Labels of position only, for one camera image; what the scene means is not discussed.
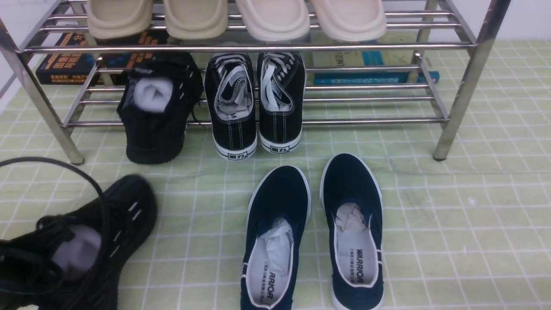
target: book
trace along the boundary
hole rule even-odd
[[[336,41],[328,38],[320,32],[312,33],[314,44],[335,44]],[[391,44],[399,42],[415,42],[416,31],[388,31],[375,42]],[[361,67],[361,66],[404,66],[410,65],[413,51],[385,50],[385,51],[345,51],[345,52],[313,52],[314,67]],[[425,64],[429,67],[429,73],[434,83],[440,80],[438,71],[430,70],[430,58],[425,57]],[[409,72],[331,72],[315,73],[315,85],[331,84],[397,84],[406,83]],[[418,83],[426,83],[425,77],[419,75]]]
[[[97,40],[98,45],[157,45],[166,44],[168,34],[163,31],[144,31],[141,34],[112,40]],[[65,33],[56,43],[56,46],[86,46],[82,33]],[[131,69],[136,65],[150,61],[154,53],[123,53],[103,55],[107,68]],[[43,84],[54,85],[82,85],[86,81],[95,60],[90,54],[51,54],[47,55],[38,69],[36,77]],[[112,74],[111,78],[117,85],[124,85],[126,79],[123,74]],[[92,85],[101,83],[99,75],[92,81]]]

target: stainless steel shoe rack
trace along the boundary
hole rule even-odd
[[[310,72],[375,72],[375,71],[409,71],[407,84],[380,84],[380,85],[328,85],[309,86],[306,88],[306,108],[309,103],[373,103],[373,102],[404,102],[404,101],[427,101],[434,108],[433,117],[392,117],[373,119],[333,119],[333,120],[304,120],[305,125],[318,126],[344,126],[344,125],[370,125],[370,124],[441,124],[442,135],[436,146],[433,157],[437,161],[446,159],[457,130],[461,124],[468,104],[474,93],[482,70],[493,47],[496,35],[501,27],[503,18],[507,12],[511,0],[491,0],[484,24],[478,37],[468,27],[452,0],[419,0],[425,1],[425,9],[418,11],[396,11],[387,12],[389,18],[388,29],[416,29],[418,30],[417,42],[399,44],[360,44],[340,43],[336,45],[313,45],[313,44],[258,44],[258,45],[145,45],[145,46],[98,46],[94,38],[88,34],[86,25],[86,13],[84,0],[58,0],[56,5],[47,12],[41,22],[37,25],[31,35],[23,42],[21,47],[12,40],[5,25],[0,20],[0,51],[11,65],[16,77],[29,94],[36,108],[51,129],[56,140],[59,142],[67,157],[73,164],[82,164],[83,155],[71,139],[71,133],[75,127],[118,127],[122,126],[120,121],[97,121],[80,120],[84,108],[88,105],[113,105],[118,100],[91,100],[92,93],[122,93],[124,87],[113,85],[110,74],[120,74],[124,69],[105,68],[102,53],[124,53],[124,52],[155,52],[155,51],[181,51],[181,52],[276,52],[276,51],[350,51],[350,50],[414,50],[411,65],[408,66],[373,66],[354,68],[308,68]],[[395,19],[407,18],[406,22],[394,22]],[[410,22],[412,18],[418,18],[418,22]],[[435,18],[445,18],[444,22],[435,22]],[[231,14],[230,20],[241,20],[238,14]],[[310,13],[311,30],[319,30],[314,12]],[[162,14],[154,14],[153,20],[164,21]],[[59,25],[62,21],[77,21],[78,25]],[[164,31],[166,26],[163,23],[154,23],[150,30]],[[432,42],[428,40],[431,29],[453,29],[457,33],[458,40],[453,42]],[[83,32],[89,46],[43,46],[44,41],[50,33]],[[227,31],[246,31],[243,23],[228,26]],[[463,80],[455,97],[450,111],[447,111],[442,99],[436,91],[436,87],[430,78],[427,83],[416,83],[418,74],[426,77],[429,72],[423,60],[425,50],[467,50],[470,61],[467,65]],[[29,68],[29,60],[35,54],[93,54],[97,62],[91,70],[88,79],[76,96],[68,115],[62,121],[52,107],[48,97],[42,90],[32,70]],[[102,76],[103,85],[91,85],[93,77],[97,74]],[[404,90],[423,89],[426,95],[393,95],[391,97],[353,97],[353,98],[309,98],[308,92],[332,90],[386,90],[393,94],[404,93]],[[190,122],[190,125],[199,125],[197,122]]]

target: slipper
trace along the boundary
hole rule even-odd
[[[235,0],[247,31],[261,41],[299,38],[310,30],[304,0]]]
[[[228,27],[228,0],[164,0],[166,31],[178,39],[209,39]]]
[[[98,39],[141,33],[151,23],[153,0],[88,0],[88,27]]]
[[[381,0],[311,0],[323,32],[340,41],[369,41],[386,32]]]

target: teal book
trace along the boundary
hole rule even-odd
[[[389,31],[377,42],[389,44],[400,42],[414,42],[417,37],[415,31]],[[333,44],[334,41],[323,33],[312,33],[312,43]],[[409,65],[413,57],[413,51],[387,50],[387,51],[346,51],[346,52],[313,52],[314,67],[361,67],[361,66],[403,66]],[[430,59],[425,58],[425,63],[430,70]],[[397,84],[406,83],[409,72],[331,72],[315,73],[315,85],[334,84]],[[430,70],[430,77],[434,83],[440,80],[438,71]],[[425,83],[423,76],[419,76],[418,83]]]

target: sneaker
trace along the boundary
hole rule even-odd
[[[247,54],[214,54],[205,74],[205,93],[214,145],[223,158],[240,161],[256,151],[252,62]]]
[[[256,188],[249,202],[242,310],[291,310],[310,203],[306,177],[296,167],[270,171]]]
[[[117,309],[122,268],[151,234],[157,205],[138,175],[118,180],[103,197],[104,204],[98,198],[68,214],[43,217],[35,231],[0,242],[0,287],[2,296],[13,298],[9,309]],[[13,272],[6,277],[7,270]]]
[[[161,164],[178,156],[187,119],[202,93],[201,72],[189,53],[163,53],[133,69],[117,108],[128,159]]]
[[[329,225],[333,305],[381,308],[382,199],[373,173],[354,155],[336,155],[323,171],[320,199]]]
[[[275,154],[289,153],[302,134],[302,101],[306,69],[298,53],[258,56],[260,142]]]

